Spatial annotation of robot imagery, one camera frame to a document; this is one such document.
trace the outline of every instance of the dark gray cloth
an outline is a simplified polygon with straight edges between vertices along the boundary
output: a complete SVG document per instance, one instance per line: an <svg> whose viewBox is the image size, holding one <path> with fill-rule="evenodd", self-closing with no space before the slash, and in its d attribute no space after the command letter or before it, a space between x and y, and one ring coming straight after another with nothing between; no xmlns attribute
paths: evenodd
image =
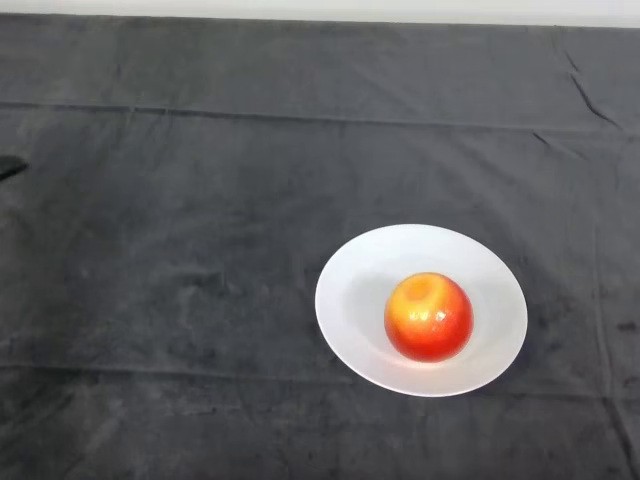
<svg viewBox="0 0 640 480"><path fill-rule="evenodd" d="M640 32L0 17L0 478L639 479ZM341 364L344 242L521 283L467 395Z"/></svg>

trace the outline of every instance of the white bowl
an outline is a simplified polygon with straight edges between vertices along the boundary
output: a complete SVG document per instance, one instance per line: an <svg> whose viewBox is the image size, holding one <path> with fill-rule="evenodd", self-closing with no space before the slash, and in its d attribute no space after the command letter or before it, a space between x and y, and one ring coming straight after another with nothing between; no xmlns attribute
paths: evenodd
<svg viewBox="0 0 640 480"><path fill-rule="evenodd" d="M437 363L410 360L387 338L384 307L394 287L419 272L460 285L473 307L469 343ZM527 305L509 268L475 240L429 225L394 225L364 233L327 262L316 288L320 330L335 354L367 380L424 397L475 390L513 362L527 331Z"/></svg>

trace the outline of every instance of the red apple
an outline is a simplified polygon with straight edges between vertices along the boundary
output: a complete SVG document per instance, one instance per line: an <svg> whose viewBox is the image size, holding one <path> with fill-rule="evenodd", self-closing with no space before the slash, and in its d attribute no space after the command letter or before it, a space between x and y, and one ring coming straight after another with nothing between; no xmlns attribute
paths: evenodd
<svg viewBox="0 0 640 480"><path fill-rule="evenodd" d="M385 308L385 330L406 357L439 362L459 353L473 330L471 302L460 286L438 273L403 280Z"/></svg>

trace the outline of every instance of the table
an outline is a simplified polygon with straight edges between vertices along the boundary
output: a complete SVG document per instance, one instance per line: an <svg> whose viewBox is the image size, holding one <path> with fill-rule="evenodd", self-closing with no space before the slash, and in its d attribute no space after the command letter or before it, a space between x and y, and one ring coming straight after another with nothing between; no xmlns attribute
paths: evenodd
<svg viewBox="0 0 640 480"><path fill-rule="evenodd" d="M640 32L0 16L0 477L640 478ZM516 362L359 378L315 282L425 223L513 270Z"/></svg>

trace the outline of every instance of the white wall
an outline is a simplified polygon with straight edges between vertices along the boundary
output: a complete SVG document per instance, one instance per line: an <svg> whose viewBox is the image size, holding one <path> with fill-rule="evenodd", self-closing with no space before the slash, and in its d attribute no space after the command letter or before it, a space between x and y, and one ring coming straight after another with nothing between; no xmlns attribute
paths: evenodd
<svg viewBox="0 0 640 480"><path fill-rule="evenodd" d="M640 27L640 0L0 0L0 11Z"/></svg>

